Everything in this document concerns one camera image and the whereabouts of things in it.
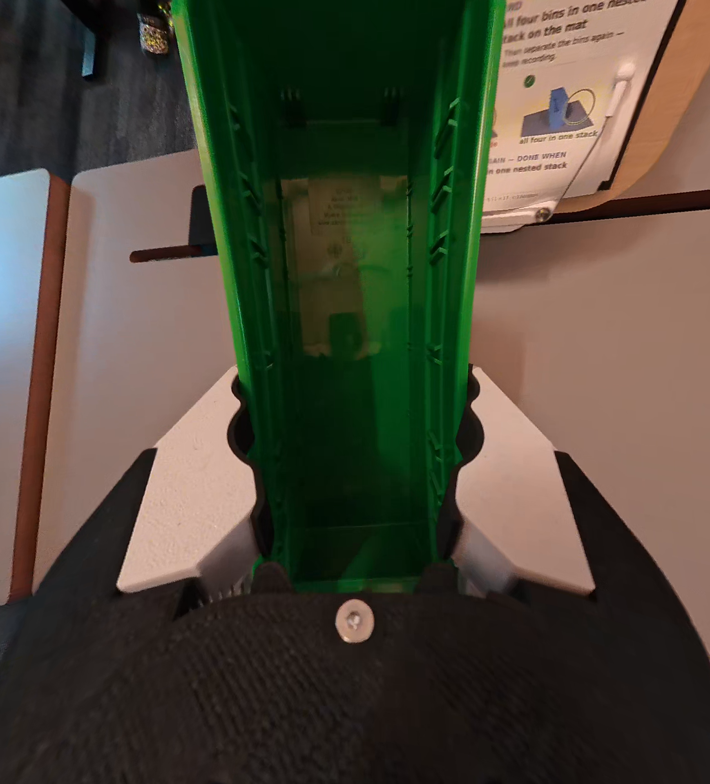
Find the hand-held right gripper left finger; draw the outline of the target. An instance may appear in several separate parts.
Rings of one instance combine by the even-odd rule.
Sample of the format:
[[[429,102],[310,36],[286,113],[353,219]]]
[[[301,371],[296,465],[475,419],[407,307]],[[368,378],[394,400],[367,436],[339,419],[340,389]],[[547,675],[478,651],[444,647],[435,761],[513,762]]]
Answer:
[[[121,593],[187,579],[206,597],[244,588],[259,556],[251,520],[258,488],[230,443],[241,410],[236,381],[232,366],[156,443],[116,582]]]

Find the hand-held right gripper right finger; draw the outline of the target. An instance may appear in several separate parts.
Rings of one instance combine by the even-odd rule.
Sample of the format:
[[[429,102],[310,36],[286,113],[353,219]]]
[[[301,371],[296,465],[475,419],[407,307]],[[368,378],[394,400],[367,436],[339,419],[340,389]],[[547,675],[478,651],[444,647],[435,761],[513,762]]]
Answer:
[[[509,593],[528,581],[580,596],[595,588],[551,441],[477,366],[438,517],[438,553],[459,590]]]

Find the green plastic bin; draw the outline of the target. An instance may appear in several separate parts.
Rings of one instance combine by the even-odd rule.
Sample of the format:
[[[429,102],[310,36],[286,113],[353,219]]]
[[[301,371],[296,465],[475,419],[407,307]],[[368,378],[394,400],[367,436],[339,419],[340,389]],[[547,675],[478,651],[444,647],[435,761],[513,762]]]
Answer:
[[[409,593],[467,404],[505,2],[173,2],[252,529],[313,593]]]

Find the grey desk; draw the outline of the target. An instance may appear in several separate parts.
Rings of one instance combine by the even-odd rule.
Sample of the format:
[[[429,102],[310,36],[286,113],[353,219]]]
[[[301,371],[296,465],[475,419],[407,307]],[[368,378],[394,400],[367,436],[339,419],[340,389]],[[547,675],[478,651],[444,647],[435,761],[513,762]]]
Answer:
[[[710,652],[710,72],[658,169],[605,217],[484,239],[472,360],[623,515]],[[36,581],[234,363],[218,260],[128,259],[184,242],[196,153],[76,182]]]

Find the white clipboard stand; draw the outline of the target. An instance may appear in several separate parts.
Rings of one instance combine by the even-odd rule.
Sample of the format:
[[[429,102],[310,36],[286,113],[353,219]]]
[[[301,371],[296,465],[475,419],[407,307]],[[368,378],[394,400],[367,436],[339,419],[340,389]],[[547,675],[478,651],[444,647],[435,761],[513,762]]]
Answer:
[[[547,223],[556,212],[559,200],[537,201],[535,203],[510,209],[484,210],[481,234],[504,234],[527,226]]]

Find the glittery object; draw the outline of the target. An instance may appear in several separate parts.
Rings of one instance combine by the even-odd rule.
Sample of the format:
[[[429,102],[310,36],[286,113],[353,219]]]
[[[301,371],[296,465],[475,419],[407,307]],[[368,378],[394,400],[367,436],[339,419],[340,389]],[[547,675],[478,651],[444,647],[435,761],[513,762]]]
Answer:
[[[172,1],[137,1],[138,36],[141,50],[151,56],[170,54],[174,39]]]

